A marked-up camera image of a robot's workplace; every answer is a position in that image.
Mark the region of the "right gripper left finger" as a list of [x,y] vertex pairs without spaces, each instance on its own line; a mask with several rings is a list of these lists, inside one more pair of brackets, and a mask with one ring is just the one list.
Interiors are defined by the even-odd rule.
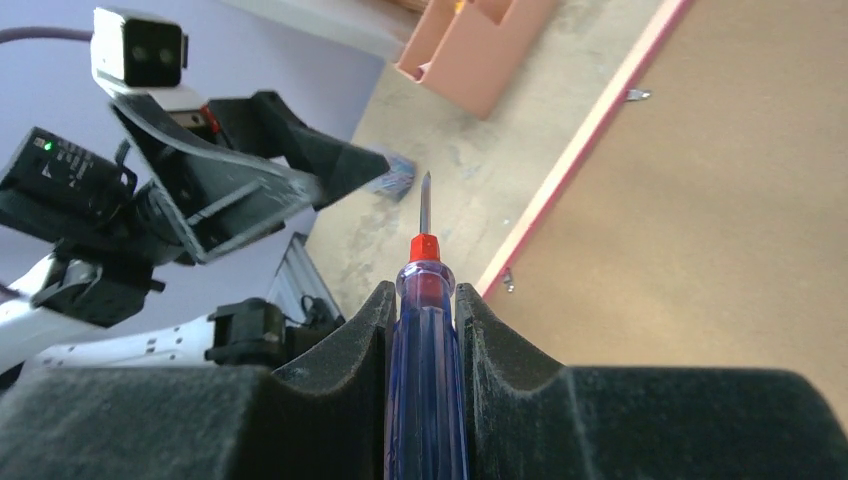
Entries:
[[5,479],[379,479],[384,333],[378,284],[344,326],[276,371],[56,369],[1,401]]

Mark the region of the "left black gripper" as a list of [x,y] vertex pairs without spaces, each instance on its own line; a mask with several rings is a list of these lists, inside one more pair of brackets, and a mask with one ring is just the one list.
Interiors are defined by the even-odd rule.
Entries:
[[155,185],[139,186],[125,166],[128,141],[109,160],[34,127],[1,171],[2,225],[154,265],[206,264],[322,198],[314,175],[210,143],[149,95],[119,95],[110,106]]

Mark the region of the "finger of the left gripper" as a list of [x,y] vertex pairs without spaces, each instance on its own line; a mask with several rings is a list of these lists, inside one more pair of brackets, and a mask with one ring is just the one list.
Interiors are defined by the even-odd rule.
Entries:
[[212,99],[208,111],[230,148],[266,159],[282,157],[291,168],[318,177],[323,188],[318,210],[390,170],[383,155],[304,123],[275,91]]

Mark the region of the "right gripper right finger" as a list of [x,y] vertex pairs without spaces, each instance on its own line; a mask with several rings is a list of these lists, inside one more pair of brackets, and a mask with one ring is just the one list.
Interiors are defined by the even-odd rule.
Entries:
[[466,418],[476,479],[843,479],[847,438],[802,376],[774,369],[568,366],[469,284]]

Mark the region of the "blue red screwdriver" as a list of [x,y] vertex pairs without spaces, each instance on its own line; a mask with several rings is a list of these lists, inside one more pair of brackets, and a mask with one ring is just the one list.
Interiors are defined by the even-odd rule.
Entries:
[[385,412],[387,479],[469,476],[460,339],[452,313],[455,278],[431,231],[432,178],[421,182],[419,232],[397,276]]

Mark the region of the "pink picture frame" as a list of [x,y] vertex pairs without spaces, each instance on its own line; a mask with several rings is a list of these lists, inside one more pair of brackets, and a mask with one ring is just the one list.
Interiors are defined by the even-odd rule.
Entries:
[[847,414],[847,5],[695,1],[490,307],[571,364],[779,367]]

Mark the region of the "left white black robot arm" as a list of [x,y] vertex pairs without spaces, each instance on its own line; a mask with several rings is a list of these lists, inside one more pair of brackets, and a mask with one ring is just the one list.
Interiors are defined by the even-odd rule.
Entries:
[[196,109],[110,103],[113,159],[41,128],[1,173],[1,222],[50,254],[6,287],[1,368],[139,313],[162,265],[212,263],[385,174],[380,154],[302,122],[272,91]]

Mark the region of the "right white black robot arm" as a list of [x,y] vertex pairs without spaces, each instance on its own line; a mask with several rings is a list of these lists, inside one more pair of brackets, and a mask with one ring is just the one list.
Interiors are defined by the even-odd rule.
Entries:
[[[843,479],[847,437],[780,370],[565,366],[458,291],[475,479]],[[395,289],[275,372],[216,324],[44,354],[1,397],[5,479],[379,479]]]

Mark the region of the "clear jar of clips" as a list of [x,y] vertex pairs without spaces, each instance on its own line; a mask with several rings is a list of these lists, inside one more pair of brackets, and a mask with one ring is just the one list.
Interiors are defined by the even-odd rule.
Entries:
[[417,177],[417,164],[392,150],[378,149],[386,160],[389,170],[370,181],[365,189],[378,196],[400,202],[412,189]]

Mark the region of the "orange plastic file organizer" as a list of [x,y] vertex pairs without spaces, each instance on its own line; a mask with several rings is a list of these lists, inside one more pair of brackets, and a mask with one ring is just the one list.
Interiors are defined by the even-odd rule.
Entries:
[[555,0],[431,1],[395,68],[485,119],[558,6]]

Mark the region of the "aluminium extrusion rail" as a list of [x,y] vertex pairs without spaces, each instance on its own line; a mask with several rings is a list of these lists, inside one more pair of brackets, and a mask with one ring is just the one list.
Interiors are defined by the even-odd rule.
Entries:
[[305,248],[306,237],[296,233],[272,279],[267,300],[294,327],[339,325],[344,317]]

